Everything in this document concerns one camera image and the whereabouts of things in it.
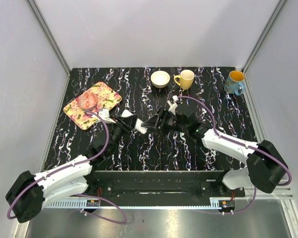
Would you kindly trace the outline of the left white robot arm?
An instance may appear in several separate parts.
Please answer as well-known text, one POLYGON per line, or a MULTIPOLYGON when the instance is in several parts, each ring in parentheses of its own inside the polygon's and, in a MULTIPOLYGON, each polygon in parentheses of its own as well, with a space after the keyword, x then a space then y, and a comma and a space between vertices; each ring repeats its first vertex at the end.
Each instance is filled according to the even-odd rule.
POLYGON ((107 185, 99 182, 92 173, 113 154, 124 134, 135 129, 142 133, 147 131, 137 115, 128 110, 115 118, 111 118, 107 111, 85 111, 85 114, 97 117, 103 123, 104 134, 93 140, 85 154, 61 166, 34 175, 30 171, 21 173, 5 196, 10 205, 8 219, 25 223, 48 205, 69 196, 104 195, 107 185))

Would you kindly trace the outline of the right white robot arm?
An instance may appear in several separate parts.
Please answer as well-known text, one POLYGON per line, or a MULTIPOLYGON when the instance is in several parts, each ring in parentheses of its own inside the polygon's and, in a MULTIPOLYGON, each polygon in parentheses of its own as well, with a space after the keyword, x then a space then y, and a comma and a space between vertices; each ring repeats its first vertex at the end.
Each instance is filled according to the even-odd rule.
POLYGON ((264 193, 272 193, 288 169, 281 154, 270 141, 250 142, 215 132, 209 124, 198 121, 193 112, 187 115, 177 114, 160 107, 141 126, 150 133, 161 135, 170 131, 182 132, 195 144, 216 150, 245 164, 244 169, 230 170, 220 175, 216 191, 221 196, 228 196, 234 189, 249 186, 264 193))

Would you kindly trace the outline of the white remote control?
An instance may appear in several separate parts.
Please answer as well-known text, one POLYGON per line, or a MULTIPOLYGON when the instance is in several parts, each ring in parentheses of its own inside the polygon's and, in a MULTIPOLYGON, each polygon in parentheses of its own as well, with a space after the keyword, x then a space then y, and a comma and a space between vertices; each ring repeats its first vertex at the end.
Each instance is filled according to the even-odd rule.
MULTIPOLYGON (((125 109, 122 112, 121 116, 123 118, 127 118, 127 117, 130 117, 130 116, 134 116, 134 114, 125 109)), ((140 120, 139 118, 137 118, 136 125, 135 125, 135 130, 139 131, 141 134, 146 134, 147 133, 147 128, 142 127, 142 123, 143 123, 143 121, 140 120)))

